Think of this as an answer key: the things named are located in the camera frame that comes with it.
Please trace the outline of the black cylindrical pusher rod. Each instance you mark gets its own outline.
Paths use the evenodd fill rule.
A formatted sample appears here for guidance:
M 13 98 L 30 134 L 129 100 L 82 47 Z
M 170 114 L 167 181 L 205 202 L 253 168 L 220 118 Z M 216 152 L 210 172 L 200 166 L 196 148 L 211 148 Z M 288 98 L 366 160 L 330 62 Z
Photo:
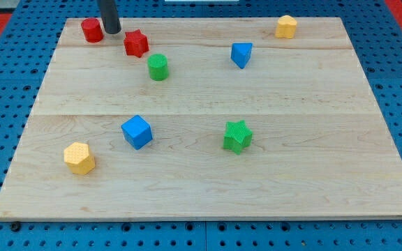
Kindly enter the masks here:
M 100 17 L 103 22 L 105 32 L 117 34 L 121 31 L 121 23 L 115 0 L 97 0 Z

